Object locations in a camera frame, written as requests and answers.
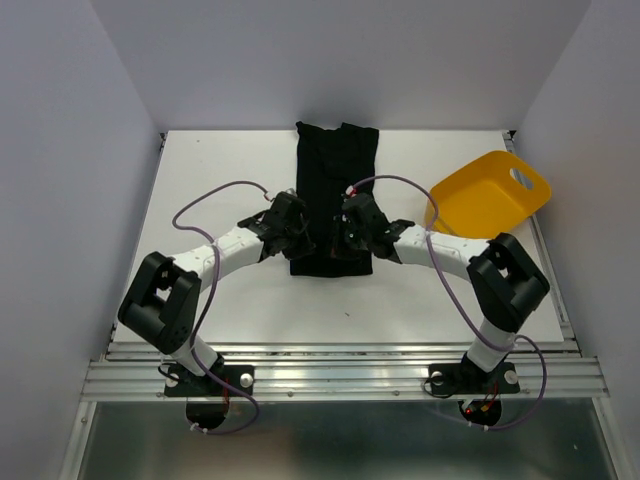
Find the yellow plastic basket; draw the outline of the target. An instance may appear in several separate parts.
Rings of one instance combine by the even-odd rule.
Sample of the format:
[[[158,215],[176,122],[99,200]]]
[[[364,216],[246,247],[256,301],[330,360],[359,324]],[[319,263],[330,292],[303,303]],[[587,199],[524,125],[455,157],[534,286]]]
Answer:
[[[424,222],[440,233],[489,239],[510,232],[552,196],[549,183],[516,155],[495,150],[430,190]]]

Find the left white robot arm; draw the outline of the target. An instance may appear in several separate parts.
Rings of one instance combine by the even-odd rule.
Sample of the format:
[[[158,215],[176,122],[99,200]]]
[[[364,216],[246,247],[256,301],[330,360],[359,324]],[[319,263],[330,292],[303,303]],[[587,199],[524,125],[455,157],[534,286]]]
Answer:
[[[227,384],[224,360],[196,333],[201,293],[213,295],[219,280],[270,257],[312,253],[307,225],[305,202],[283,191],[267,210],[216,240],[174,256],[148,254],[119,307],[118,321],[186,370],[199,393],[215,392]]]

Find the aluminium mounting rail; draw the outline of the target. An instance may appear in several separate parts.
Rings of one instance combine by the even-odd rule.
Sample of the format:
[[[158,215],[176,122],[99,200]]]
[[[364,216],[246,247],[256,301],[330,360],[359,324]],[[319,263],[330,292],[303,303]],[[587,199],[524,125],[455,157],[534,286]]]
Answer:
[[[227,364],[254,368],[260,402],[413,401],[426,395],[422,383],[435,363],[461,359],[461,344],[221,345]],[[597,359],[584,357],[573,341],[547,346],[541,356],[519,345],[509,357],[516,368],[519,398],[533,399],[544,386],[549,398],[609,395]],[[116,343],[90,364],[81,398],[94,402],[163,401],[161,357],[139,343]],[[541,381],[541,370],[548,381]]]

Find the black t shirt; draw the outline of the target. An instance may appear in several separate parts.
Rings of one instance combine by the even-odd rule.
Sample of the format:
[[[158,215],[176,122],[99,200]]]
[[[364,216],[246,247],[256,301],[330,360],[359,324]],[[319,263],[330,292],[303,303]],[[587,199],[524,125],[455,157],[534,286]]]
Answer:
[[[296,128],[296,192],[308,208],[308,233],[315,251],[292,260],[290,274],[317,278],[372,274],[369,252],[357,251],[349,258],[337,258],[332,252],[337,248],[334,218],[342,212],[342,195],[347,187],[375,175],[380,132],[348,123],[327,130],[299,121]]]

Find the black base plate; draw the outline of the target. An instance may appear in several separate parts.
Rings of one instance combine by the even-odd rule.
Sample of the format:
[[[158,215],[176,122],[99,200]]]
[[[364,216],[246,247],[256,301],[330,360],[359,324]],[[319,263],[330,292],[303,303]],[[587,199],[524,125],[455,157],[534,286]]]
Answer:
[[[469,362],[435,363],[427,369],[423,390],[441,399],[456,395],[480,398],[487,393],[517,394],[520,384],[511,362],[501,362],[489,373]]]
[[[240,394],[230,391],[227,387],[205,375],[195,376],[182,365],[162,363],[158,373],[164,378],[164,395],[169,398],[240,397]],[[251,365],[224,366],[217,376],[225,383],[246,395],[253,395],[255,368]]]

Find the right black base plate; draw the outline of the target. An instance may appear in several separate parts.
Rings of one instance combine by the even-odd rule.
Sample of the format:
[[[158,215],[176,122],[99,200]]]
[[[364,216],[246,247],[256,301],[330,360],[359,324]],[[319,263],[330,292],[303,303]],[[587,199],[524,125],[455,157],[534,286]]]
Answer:
[[[435,363],[427,369],[423,390],[441,399],[456,395],[480,398],[487,393],[517,394],[520,384],[511,362],[501,362],[489,373],[469,362]]]

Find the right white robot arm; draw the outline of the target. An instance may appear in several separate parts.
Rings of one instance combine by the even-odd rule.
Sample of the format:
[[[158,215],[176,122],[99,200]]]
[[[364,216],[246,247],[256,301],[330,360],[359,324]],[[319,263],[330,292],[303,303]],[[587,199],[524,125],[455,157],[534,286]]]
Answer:
[[[447,294],[455,294],[448,274],[470,283],[483,314],[480,326],[463,318],[475,335],[460,363],[442,367],[442,386],[482,390],[512,350],[525,321],[550,291],[550,284],[520,242],[511,234],[466,239],[431,232],[409,220],[390,221],[373,196],[348,193],[342,204],[345,247],[378,259],[436,271]]]

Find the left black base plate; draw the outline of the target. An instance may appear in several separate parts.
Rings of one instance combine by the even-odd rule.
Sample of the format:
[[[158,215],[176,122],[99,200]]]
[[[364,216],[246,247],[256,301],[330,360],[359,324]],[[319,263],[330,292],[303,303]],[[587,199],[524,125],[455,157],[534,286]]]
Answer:
[[[158,373],[164,378],[164,395],[169,398],[240,397],[240,394],[230,391],[227,387],[205,375],[195,376],[182,365],[162,363]],[[255,368],[251,365],[224,366],[217,376],[225,383],[246,395],[253,395]]]

